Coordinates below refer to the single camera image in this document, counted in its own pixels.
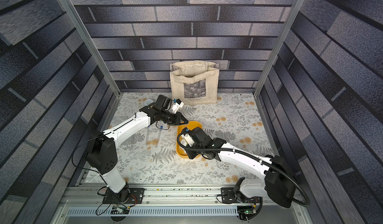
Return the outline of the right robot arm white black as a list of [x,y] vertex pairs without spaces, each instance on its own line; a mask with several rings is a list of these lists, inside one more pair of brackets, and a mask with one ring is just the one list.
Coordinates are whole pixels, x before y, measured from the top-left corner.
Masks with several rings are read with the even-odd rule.
[[290,208],[298,183],[287,161],[280,156],[261,157],[243,151],[221,138],[211,138],[201,128],[184,128],[177,136],[178,145],[189,159],[201,155],[209,160],[233,164],[256,176],[259,181],[240,178],[233,188],[241,202],[254,197],[269,197],[274,203]]

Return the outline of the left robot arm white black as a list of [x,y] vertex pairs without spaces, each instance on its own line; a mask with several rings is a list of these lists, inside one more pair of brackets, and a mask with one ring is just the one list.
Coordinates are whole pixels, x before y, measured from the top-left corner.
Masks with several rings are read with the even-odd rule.
[[188,124],[189,121],[179,112],[183,106],[184,103],[180,99],[159,95],[155,102],[142,107],[131,118],[102,131],[88,142],[86,161],[96,169],[117,203],[124,203],[130,198],[128,183],[116,167],[119,146],[140,130],[158,121],[168,126]]

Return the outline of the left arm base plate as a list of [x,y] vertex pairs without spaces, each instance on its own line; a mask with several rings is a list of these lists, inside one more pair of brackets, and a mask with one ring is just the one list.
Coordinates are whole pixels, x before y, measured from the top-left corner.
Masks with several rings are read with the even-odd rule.
[[142,204],[144,192],[144,188],[129,188],[116,194],[107,189],[102,204]]

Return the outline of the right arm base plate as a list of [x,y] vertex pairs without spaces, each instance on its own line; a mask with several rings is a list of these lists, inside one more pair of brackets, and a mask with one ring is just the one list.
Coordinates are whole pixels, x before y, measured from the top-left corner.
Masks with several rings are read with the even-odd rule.
[[220,194],[216,196],[218,202],[222,204],[234,204],[234,203],[249,203],[258,204],[262,202],[261,197],[248,198],[240,191],[235,191],[234,188],[221,188]]

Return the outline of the yellow plastic tray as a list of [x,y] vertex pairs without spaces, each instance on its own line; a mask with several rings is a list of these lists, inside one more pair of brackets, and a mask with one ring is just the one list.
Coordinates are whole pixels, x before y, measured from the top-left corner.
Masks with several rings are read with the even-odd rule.
[[[192,130],[192,129],[196,128],[196,127],[199,127],[199,128],[202,129],[202,125],[201,125],[199,122],[197,122],[197,121],[189,121],[189,123],[186,124],[186,125],[180,125],[180,126],[178,126],[178,128],[177,128],[177,135],[179,135],[179,134],[181,133],[181,131],[182,131],[185,127],[188,128],[188,129],[190,129],[190,130]],[[183,158],[183,159],[188,159],[188,155],[187,155],[187,153],[186,153],[185,150],[184,150],[182,147],[180,147],[178,144],[177,144],[177,154],[178,154],[181,158]]]

